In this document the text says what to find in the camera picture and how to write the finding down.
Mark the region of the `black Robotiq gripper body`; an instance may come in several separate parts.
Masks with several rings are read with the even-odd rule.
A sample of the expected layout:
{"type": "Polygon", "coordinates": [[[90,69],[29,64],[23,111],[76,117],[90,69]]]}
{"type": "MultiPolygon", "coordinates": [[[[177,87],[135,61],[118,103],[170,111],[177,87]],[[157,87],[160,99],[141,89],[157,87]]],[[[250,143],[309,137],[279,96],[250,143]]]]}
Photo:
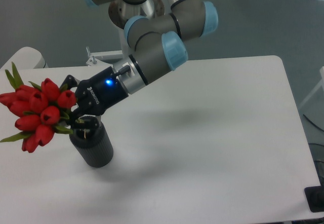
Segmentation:
{"type": "Polygon", "coordinates": [[[101,116],[108,108],[127,98],[129,95],[118,80],[118,75],[110,66],[80,81],[75,91],[78,108],[74,114],[101,116]]]}

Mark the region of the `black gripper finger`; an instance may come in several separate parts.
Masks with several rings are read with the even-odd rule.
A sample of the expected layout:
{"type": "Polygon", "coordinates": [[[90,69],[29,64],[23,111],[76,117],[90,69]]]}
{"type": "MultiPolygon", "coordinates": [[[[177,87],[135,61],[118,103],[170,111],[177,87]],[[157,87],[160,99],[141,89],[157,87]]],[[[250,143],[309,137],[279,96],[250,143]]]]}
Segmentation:
{"type": "Polygon", "coordinates": [[[61,86],[59,87],[60,90],[70,90],[71,88],[76,88],[80,83],[80,80],[76,79],[72,75],[68,75],[64,81],[62,82],[61,86]]]}
{"type": "Polygon", "coordinates": [[[82,107],[77,107],[74,110],[68,109],[67,114],[69,116],[67,125],[73,130],[95,130],[100,127],[100,117],[90,114],[82,107]]]}

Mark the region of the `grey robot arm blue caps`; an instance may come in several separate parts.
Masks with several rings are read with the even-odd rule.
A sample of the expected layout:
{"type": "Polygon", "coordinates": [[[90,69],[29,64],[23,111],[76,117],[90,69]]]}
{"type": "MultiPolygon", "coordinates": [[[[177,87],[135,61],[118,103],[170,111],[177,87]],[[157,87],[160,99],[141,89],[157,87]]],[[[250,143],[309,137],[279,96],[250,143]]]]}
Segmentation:
{"type": "Polygon", "coordinates": [[[99,120],[81,123],[84,115],[100,117],[113,105],[185,63],[184,42],[214,32],[218,13],[211,2],[168,0],[171,12],[156,15],[153,0],[85,0],[90,6],[108,3],[118,9],[124,58],[87,80],[67,76],[63,87],[75,88],[77,108],[64,113],[61,126],[94,129],[99,120]]]}

